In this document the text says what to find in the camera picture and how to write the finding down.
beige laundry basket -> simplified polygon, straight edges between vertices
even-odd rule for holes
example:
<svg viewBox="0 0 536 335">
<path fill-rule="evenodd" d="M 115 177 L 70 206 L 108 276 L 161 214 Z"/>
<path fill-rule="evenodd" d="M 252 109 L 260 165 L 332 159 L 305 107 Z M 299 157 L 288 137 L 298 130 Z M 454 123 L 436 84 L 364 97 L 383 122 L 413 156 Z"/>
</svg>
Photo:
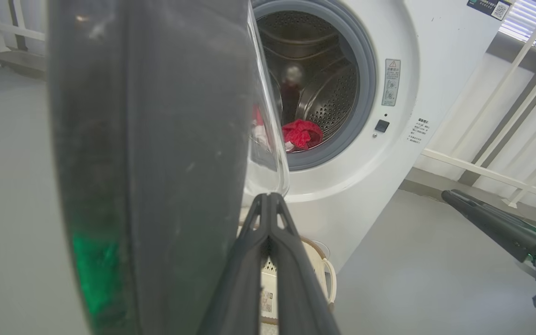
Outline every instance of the beige laundry basket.
<svg viewBox="0 0 536 335">
<path fill-rule="evenodd" d="M 241 226 L 237 229 L 237 235 L 241 231 Z M 313 267 L 317 281 L 322 288 L 324 296 L 329 306 L 332 306 L 336 299 L 336 272 L 332 263 L 328 261 L 322 250 L 314 242 L 301 238 L 306 250 L 307 257 Z M 326 270 L 330 273 L 330 294 L 326 285 Z M 277 297 L 277 269 L 270 257 L 266 260 L 266 265 L 261 270 L 262 295 L 260 301 L 260 310 L 262 322 L 276 324 L 278 318 L 278 297 Z"/>
</svg>

gray rubber gasket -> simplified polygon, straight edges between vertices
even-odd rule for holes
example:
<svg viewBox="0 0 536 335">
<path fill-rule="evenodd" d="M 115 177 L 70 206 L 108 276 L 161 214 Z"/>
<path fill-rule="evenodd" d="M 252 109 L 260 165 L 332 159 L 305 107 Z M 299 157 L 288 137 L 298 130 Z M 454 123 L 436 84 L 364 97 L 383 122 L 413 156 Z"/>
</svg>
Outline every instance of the gray rubber gasket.
<svg viewBox="0 0 536 335">
<path fill-rule="evenodd" d="M 376 93 L 376 60 L 367 32 L 355 16 L 336 1 L 256 0 L 257 18 L 279 11 L 302 11 L 324 19 L 347 40 L 359 70 L 359 94 L 355 106 L 341 129 L 330 140 L 311 150 L 287 154 L 289 170 L 313 168 L 336 157 L 359 135 L 368 120 Z"/>
</svg>

metal railing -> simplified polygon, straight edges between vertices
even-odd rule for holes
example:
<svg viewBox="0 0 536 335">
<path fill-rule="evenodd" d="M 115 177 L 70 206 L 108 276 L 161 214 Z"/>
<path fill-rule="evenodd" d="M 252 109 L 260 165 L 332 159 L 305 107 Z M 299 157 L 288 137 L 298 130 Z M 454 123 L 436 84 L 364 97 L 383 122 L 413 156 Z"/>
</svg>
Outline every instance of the metal railing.
<svg viewBox="0 0 536 335">
<path fill-rule="evenodd" d="M 5 8 L 10 11 L 11 9 L 8 6 L 7 1 L 0 1 L 0 8 Z M 20 0 L 13 0 L 13 6 L 15 9 L 15 17 L 17 19 L 17 25 L 9 25 L 7 23 L 3 23 L 0 19 L 0 52 L 9 51 L 9 45 L 6 45 L 6 41 L 4 40 L 3 33 L 9 32 L 11 34 L 24 36 L 27 38 L 33 38 L 35 40 L 45 40 L 45 32 L 38 32 L 36 30 L 31 30 L 26 28 L 26 23 L 24 21 L 24 13 L 22 10 L 22 4 Z M 40 1 L 41 6 L 41 13 L 40 19 L 43 20 L 43 22 L 47 21 L 47 2 L 46 0 Z"/>
<path fill-rule="evenodd" d="M 456 157 L 460 157 L 460 155 L 463 153 L 468 143 L 468 140 L 472 138 L 471 136 L 478 135 L 477 134 L 478 132 L 473 131 L 473 130 L 477 129 L 477 127 L 481 125 L 482 120 L 484 119 L 482 116 L 485 116 L 487 113 L 491 112 L 489 110 L 489 106 L 491 102 L 497 98 L 500 92 L 502 92 L 503 90 L 507 88 L 508 84 L 510 83 L 510 79 L 512 78 L 512 75 L 517 70 L 519 64 L 523 61 L 525 55 L 530 50 L 530 47 L 534 44 L 535 41 L 536 41 L 536 29 L 534 30 L 530 38 L 527 40 L 527 42 L 523 45 L 523 48 L 520 50 L 519 54 L 516 56 L 516 58 L 512 62 L 512 65 L 510 66 L 508 71 L 504 74 L 504 77 L 502 78 L 502 80 L 500 80 L 499 84 L 496 86 L 493 93 L 489 96 L 487 101 L 485 101 L 485 104 L 483 104 L 483 107 L 481 108 L 481 110 L 479 110 L 474 120 L 472 120 L 471 123 L 468 125 L 466 131 L 460 137 L 460 139 L 455 144 L 455 146 L 452 148 L 449 155 L 440 153 L 438 151 L 430 150 L 428 148 L 426 148 L 425 150 L 423 150 L 423 152 L 421 152 L 421 155 L 424 155 L 426 157 L 430 157 L 432 159 L 436 159 L 437 161 L 442 161 L 444 163 L 457 166 L 458 168 L 462 168 L 462 169 L 474 172 L 475 174 L 480 174 L 481 176 L 485 176 L 487 178 L 491 178 L 493 180 L 500 181 L 504 184 L 508 184 L 513 187 L 516 187 L 516 190 L 512 193 L 512 195 L 510 195 L 508 198 L 503 200 L 506 204 L 508 204 L 510 207 L 513 207 L 513 208 L 517 207 L 517 203 L 521 199 L 523 199 L 523 197 L 527 193 L 536 194 L 536 168 L 526 178 L 524 178 L 524 180 L 517 180 L 515 178 L 508 176 L 508 173 L 511 172 L 511 169 L 514 169 L 515 163 L 523 159 L 524 154 L 528 153 L 530 151 L 530 148 L 532 148 L 534 144 L 536 144 L 536 131 L 530 136 L 527 143 L 521 148 L 519 148 L 519 151 L 513 157 L 512 161 L 508 164 L 508 167 L 506 168 L 506 170 L 504 170 L 504 173 L 493 171 L 486 167 L 482 167 L 481 165 L 483 164 L 483 162 L 486 161 L 486 159 L 489 158 L 492 152 L 498 147 L 498 144 L 500 144 L 500 142 L 504 140 L 506 135 L 509 133 L 510 129 L 514 127 L 518 119 L 523 115 L 527 106 L 529 106 L 529 104 L 532 103 L 532 101 L 536 97 L 536 85 L 527 95 L 527 97 L 525 98 L 523 103 L 519 106 L 519 108 L 516 110 L 514 115 L 512 115 L 509 121 L 502 127 L 501 131 L 498 133 L 496 138 L 494 138 L 491 144 L 484 150 L 483 154 L 474 163 L 470 163 L 468 161 L 464 161 Z"/>
</svg>

door glass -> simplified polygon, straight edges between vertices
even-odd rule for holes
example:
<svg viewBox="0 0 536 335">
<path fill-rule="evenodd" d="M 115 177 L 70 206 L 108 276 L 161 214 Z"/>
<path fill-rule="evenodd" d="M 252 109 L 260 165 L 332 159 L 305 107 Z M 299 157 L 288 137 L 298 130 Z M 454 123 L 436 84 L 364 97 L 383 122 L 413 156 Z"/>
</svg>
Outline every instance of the door glass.
<svg viewBox="0 0 536 335">
<path fill-rule="evenodd" d="M 277 83 L 270 79 L 264 51 L 251 4 L 247 26 L 255 52 L 255 96 L 253 121 L 249 132 L 249 153 L 244 188 L 244 205 L 260 193 L 277 192 L 285 195 L 289 189 L 289 168 L 282 139 L 281 121 L 276 111 L 274 90 Z"/>
</svg>

washing machine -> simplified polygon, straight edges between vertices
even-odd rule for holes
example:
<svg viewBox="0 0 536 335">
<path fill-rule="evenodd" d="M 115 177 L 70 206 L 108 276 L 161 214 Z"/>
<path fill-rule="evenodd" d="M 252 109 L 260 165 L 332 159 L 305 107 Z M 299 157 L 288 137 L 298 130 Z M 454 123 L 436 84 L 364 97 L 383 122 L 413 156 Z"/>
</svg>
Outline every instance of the washing machine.
<svg viewBox="0 0 536 335">
<path fill-rule="evenodd" d="M 337 271 L 496 35 L 509 4 L 494 2 L 252 2 L 277 118 L 312 121 L 323 138 L 275 159 L 270 178 L 248 175 L 287 193 L 300 234 Z"/>
</svg>

